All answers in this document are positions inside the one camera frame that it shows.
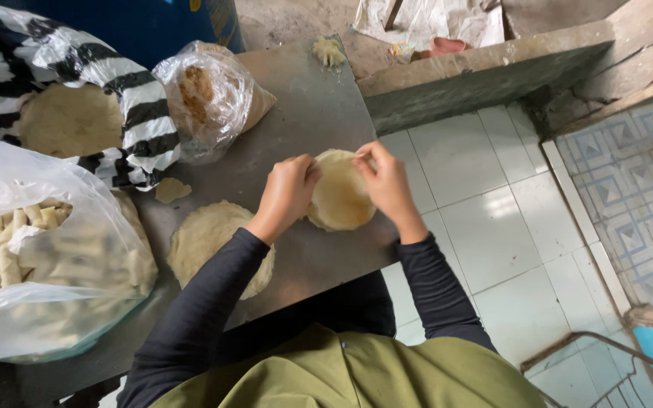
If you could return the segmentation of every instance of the tiled floor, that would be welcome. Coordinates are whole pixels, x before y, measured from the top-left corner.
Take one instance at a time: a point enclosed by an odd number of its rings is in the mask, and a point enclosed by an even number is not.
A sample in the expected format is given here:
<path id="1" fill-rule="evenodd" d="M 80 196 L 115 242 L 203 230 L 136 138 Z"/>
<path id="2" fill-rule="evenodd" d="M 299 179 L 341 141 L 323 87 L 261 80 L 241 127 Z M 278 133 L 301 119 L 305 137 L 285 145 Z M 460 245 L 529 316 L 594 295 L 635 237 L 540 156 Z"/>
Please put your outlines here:
<path id="1" fill-rule="evenodd" d="M 405 162 L 425 223 L 505 359 L 518 366 L 574 330 L 628 341 L 520 109 L 490 107 L 380 140 Z M 395 303 L 397 339 L 421 343 L 422 322 L 401 266 L 382 272 Z M 622 352 L 580 341 L 527 376 L 559 402 L 588 407 L 626 367 Z M 642 373 L 635 383 L 653 406 L 653 387 Z"/>
<path id="2" fill-rule="evenodd" d="M 629 301 L 653 304 L 653 104 L 556 142 Z"/>

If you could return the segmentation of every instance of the black long sleeve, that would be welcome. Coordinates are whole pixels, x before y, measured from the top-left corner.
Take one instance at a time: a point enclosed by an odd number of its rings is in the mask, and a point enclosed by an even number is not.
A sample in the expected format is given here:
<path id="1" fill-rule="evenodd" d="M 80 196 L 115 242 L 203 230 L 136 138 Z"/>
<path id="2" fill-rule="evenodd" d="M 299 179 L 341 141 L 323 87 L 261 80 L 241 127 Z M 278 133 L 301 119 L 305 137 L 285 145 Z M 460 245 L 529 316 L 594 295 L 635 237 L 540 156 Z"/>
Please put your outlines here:
<path id="1" fill-rule="evenodd" d="M 426 338 L 457 337 L 496 351 L 432 233 L 397 253 Z"/>
<path id="2" fill-rule="evenodd" d="M 149 406 L 208 369 L 211 348 L 269 249 L 239 228 L 200 268 L 135 353 L 118 406 Z"/>

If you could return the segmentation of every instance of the clear plastic bag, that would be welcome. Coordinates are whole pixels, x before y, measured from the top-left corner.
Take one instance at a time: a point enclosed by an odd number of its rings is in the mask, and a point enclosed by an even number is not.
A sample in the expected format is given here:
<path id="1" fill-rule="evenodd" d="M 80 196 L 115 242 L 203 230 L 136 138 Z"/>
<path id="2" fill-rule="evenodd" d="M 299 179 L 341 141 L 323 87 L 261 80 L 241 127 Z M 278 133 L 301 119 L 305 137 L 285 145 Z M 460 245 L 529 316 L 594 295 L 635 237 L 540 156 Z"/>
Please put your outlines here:
<path id="1" fill-rule="evenodd" d="M 70 357 L 145 299 L 158 270 L 104 182 L 85 168 L 0 142 L 0 216 L 56 198 L 73 206 L 56 229 L 25 237 L 31 281 L 0 289 L 0 359 Z"/>
<path id="2" fill-rule="evenodd" d="M 231 51 L 213 43 L 188 43 L 152 74 L 166 89 L 180 161 L 194 165 L 220 159 L 276 103 Z"/>

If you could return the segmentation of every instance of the olive green apron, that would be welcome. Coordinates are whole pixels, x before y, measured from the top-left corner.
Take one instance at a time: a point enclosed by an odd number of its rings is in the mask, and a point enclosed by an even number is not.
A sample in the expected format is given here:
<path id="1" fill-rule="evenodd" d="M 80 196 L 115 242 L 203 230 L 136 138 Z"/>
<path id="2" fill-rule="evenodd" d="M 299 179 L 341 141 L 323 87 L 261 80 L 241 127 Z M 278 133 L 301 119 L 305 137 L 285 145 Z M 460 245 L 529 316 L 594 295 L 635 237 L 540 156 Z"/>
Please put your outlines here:
<path id="1" fill-rule="evenodd" d="M 408 347 L 385 336 L 312 325 L 263 355 L 212 369 L 151 407 L 501 406 L 544 408 L 502 357 L 459 338 Z"/>

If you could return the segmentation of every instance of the stainless steel table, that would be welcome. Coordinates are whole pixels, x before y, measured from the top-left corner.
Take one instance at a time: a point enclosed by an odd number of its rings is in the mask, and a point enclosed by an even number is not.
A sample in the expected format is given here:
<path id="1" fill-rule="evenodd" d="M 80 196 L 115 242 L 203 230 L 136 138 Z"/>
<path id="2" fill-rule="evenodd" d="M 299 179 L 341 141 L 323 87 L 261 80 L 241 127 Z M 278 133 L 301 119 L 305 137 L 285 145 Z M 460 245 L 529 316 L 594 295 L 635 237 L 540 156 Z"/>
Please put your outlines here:
<path id="1" fill-rule="evenodd" d="M 130 368 L 134 352 L 180 292 L 166 256 L 171 234 L 190 211 L 226 199 L 255 213 L 275 162 L 302 153 L 316 156 L 329 148 L 354 151 L 376 139 L 348 63 L 340 73 L 324 68 L 311 55 L 313 42 L 238 55 L 257 82 L 278 98 L 277 104 L 239 136 L 219 162 L 177 164 L 168 171 L 167 176 L 193 187 L 188 197 L 170 204 L 156 201 L 154 192 L 133 197 L 159 267 L 155 289 L 86 353 L 18 366 L 28 406 L 62 398 Z M 227 328 L 394 263 L 391 244 L 397 237 L 394 226 L 379 211 L 368 224 L 351 232 L 330 233 L 306 218 L 297 221 L 276 242 L 271 282 L 257 296 L 238 303 Z"/>

